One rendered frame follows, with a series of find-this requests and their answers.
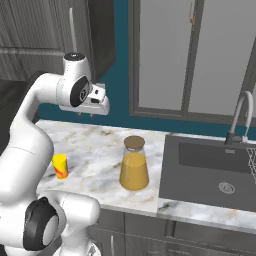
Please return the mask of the grey drawer front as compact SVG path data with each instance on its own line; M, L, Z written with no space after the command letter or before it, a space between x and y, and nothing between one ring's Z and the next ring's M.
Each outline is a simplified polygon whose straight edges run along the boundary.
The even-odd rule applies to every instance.
M184 222L176 222L172 234L178 239L256 255L256 234Z

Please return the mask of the dark grey fridge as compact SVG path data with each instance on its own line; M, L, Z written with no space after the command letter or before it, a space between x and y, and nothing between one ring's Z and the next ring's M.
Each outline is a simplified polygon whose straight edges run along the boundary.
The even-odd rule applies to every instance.
M115 62L113 0L0 0L0 80L25 81L36 71L61 74L63 56L77 51L97 81Z

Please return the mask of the glass pitcher with orange juice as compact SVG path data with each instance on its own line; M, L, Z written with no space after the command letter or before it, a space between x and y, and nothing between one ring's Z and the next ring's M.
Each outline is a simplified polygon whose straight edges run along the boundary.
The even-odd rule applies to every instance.
M119 182L127 190L142 190L149 183L144 145L145 140L140 136L132 135L124 139Z

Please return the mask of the grey curved tap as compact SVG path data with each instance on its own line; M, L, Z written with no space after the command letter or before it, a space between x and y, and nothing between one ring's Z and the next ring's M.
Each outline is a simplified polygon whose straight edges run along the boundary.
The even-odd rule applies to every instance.
M245 130L245 134L243 136L236 136L235 129L236 129L239 114L241 112L241 108L244 103L244 100L247 100L247 103L248 103L247 118L246 118L246 122L245 122L246 130ZM248 131L249 131L249 128L251 125L252 115L253 115L253 97L249 91L244 91L238 100L231 128L226 135L226 140L225 140L226 145L232 145L233 143L247 143L248 142L247 134L248 134Z

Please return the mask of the yellow and red cup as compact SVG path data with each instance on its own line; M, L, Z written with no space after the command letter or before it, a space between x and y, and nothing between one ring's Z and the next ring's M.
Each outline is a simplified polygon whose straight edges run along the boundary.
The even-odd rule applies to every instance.
M52 157L52 166L58 179L64 180L68 177L68 164L65 154L55 154Z

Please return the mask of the grey cupboard door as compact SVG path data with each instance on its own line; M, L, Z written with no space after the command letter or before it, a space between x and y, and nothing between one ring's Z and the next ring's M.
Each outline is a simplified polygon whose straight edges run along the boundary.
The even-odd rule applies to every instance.
M175 227L171 220L126 213L126 256L166 256Z
M111 256L110 237L114 236L115 256L126 256L124 213L102 209L98 221L88 228L88 236L102 256Z

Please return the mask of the grey sink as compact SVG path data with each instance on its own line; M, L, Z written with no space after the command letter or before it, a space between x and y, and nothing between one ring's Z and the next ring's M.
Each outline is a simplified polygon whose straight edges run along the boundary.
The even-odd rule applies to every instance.
M247 147L256 148L256 141L226 145L221 137L168 134L159 197L256 212Z

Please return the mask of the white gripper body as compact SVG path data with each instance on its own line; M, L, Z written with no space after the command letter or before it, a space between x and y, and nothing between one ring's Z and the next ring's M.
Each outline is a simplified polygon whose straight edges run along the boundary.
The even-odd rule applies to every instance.
M76 113L86 113L93 115L107 115L110 111L110 104L108 97L105 96L103 101L100 103L86 103L83 102L78 107L66 107L60 106L63 111L76 112Z

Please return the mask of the grey framed window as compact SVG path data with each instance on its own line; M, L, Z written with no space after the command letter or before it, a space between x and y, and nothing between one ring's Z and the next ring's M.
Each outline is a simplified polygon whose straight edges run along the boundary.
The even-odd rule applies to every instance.
M240 94L254 95L256 0L128 0L133 116L232 122Z

